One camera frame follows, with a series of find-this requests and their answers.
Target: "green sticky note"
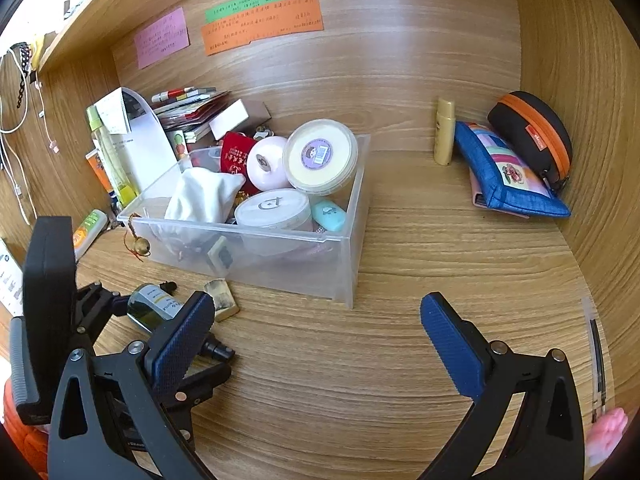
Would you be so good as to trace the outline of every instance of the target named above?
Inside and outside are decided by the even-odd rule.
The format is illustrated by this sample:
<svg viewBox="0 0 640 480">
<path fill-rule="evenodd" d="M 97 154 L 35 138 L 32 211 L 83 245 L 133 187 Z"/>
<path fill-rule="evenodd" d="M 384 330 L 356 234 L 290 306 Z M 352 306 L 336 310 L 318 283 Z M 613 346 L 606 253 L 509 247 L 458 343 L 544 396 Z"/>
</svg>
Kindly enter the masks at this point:
<svg viewBox="0 0 640 480">
<path fill-rule="evenodd" d="M 270 2 L 279 2 L 280 0 L 229 0 L 223 4 L 213 7 L 205 12 L 207 23 L 215 22 L 227 16 L 231 16 L 236 12 L 252 9 Z"/>
</svg>

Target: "pink sticky note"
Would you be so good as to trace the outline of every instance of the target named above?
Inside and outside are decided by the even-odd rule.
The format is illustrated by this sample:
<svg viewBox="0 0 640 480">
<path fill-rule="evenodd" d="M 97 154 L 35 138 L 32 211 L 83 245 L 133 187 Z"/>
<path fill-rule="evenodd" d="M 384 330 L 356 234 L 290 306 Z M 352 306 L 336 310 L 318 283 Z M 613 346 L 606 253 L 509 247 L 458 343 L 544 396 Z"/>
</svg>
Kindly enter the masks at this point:
<svg viewBox="0 0 640 480">
<path fill-rule="evenodd" d="M 138 68 L 144 68 L 189 46 L 182 7 L 163 16 L 136 34 Z"/>
</svg>

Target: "wooden desk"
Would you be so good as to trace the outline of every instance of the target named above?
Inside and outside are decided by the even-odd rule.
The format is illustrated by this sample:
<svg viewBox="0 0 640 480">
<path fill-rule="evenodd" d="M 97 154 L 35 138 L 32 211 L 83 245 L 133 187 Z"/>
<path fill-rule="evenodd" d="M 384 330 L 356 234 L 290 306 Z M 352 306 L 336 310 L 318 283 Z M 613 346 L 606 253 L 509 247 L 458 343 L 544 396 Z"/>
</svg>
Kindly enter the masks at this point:
<svg viewBox="0 0 640 480">
<path fill-rule="evenodd" d="M 198 453 L 221 480 L 415 479 L 470 405 L 420 325 L 420 299 L 434 290 L 488 340 L 538 355 L 563 349 L 590 420 L 582 277 L 556 225 L 474 208 L 462 163 L 442 168 L 426 154 L 378 152 L 370 168 L 353 311 L 230 285 L 242 310 L 214 332 L 238 352 L 234 374 L 193 411 Z M 127 294 L 141 282 L 175 280 L 186 300 L 209 280 L 138 262 L 122 234 L 101 237 L 82 258 L 79 285 L 101 280 Z M 97 351 L 119 352 L 140 336 L 128 319 L 112 320 Z M 606 362 L 610 374 L 608 354 Z M 483 466 L 497 459 L 519 401 Z"/>
</svg>

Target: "purple round label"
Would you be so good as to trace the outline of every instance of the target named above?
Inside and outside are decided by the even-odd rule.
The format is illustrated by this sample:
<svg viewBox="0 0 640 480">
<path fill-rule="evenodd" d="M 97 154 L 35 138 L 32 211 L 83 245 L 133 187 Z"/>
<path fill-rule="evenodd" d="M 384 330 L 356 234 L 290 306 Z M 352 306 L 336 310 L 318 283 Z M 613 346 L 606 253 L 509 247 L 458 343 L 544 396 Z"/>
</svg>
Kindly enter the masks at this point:
<svg viewBox="0 0 640 480">
<path fill-rule="evenodd" d="M 333 152 L 328 140 L 314 139 L 306 144 L 300 159 L 308 170 L 320 170 L 329 163 Z"/>
</svg>

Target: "red pouch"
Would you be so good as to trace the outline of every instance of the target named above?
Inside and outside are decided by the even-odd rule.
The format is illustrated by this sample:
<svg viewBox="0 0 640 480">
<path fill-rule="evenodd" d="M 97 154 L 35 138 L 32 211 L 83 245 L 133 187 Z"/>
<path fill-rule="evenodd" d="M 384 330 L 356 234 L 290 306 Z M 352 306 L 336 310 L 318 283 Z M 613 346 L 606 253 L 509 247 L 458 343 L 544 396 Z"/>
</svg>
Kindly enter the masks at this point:
<svg viewBox="0 0 640 480">
<path fill-rule="evenodd" d="M 246 174 L 246 160 L 251 148 L 257 140 L 245 137 L 243 134 L 228 132 L 222 142 L 222 153 L 220 154 L 220 171 L 222 173 L 238 174 L 242 173 L 246 179 L 240 191 L 249 195 L 260 193 Z"/>
</svg>

